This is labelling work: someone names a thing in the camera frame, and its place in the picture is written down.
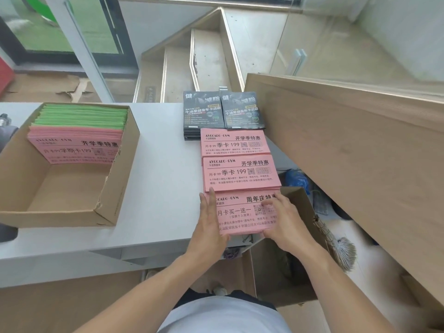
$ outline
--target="hand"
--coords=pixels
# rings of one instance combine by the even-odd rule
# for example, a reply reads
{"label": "hand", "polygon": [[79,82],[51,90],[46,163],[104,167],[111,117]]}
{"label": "hand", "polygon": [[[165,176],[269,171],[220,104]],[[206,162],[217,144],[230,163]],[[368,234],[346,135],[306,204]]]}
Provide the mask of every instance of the hand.
{"label": "hand", "polygon": [[216,194],[210,188],[209,202],[200,193],[200,216],[196,229],[191,236],[185,255],[192,261],[202,263],[205,271],[222,256],[230,235],[220,235],[216,211]]}
{"label": "hand", "polygon": [[275,226],[263,233],[265,237],[274,240],[279,248],[301,258],[317,246],[296,206],[287,197],[277,193],[276,198],[265,200],[262,204],[273,205],[278,215]]}

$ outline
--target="red object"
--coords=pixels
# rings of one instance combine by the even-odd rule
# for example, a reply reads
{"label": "red object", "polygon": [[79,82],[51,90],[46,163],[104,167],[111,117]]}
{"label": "red object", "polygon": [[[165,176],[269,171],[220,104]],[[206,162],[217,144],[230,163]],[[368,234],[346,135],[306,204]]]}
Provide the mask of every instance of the red object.
{"label": "red object", "polygon": [[0,95],[14,79],[14,71],[0,58]]}

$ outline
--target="white shirt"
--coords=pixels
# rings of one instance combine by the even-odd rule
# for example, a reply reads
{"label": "white shirt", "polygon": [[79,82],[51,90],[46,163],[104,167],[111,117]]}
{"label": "white shirt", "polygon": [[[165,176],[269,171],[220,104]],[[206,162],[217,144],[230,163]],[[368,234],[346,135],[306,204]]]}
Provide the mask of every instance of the white shirt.
{"label": "white shirt", "polygon": [[158,333],[291,333],[271,308],[231,297],[206,297],[172,310]]}

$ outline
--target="forearm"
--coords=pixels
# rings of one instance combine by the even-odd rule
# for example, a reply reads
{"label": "forearm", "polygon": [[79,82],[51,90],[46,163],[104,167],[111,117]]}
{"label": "forearm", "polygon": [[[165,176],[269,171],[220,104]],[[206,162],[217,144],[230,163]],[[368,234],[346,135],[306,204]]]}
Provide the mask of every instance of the forearm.
{"label": "forearm", "polygon": [[75,333],[157,332],[180,297],[205,270],[185,254],[137,285]]}
{"label": "forearm", "polygon": [[332,333],[394,333],[391,323],[321,246],[299,255]]}

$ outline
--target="glass door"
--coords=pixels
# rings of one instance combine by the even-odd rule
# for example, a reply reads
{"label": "glass door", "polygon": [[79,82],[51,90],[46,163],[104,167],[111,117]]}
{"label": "glass door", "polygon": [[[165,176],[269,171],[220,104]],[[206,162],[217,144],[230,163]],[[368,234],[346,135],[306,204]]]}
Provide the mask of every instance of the glass door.
{"label": "glass door", "polygon": [[[137,66],[117,0],[70,0],[98,65]],[[0,0],[0,46],[16,64],[79,64],[45,0]]]}

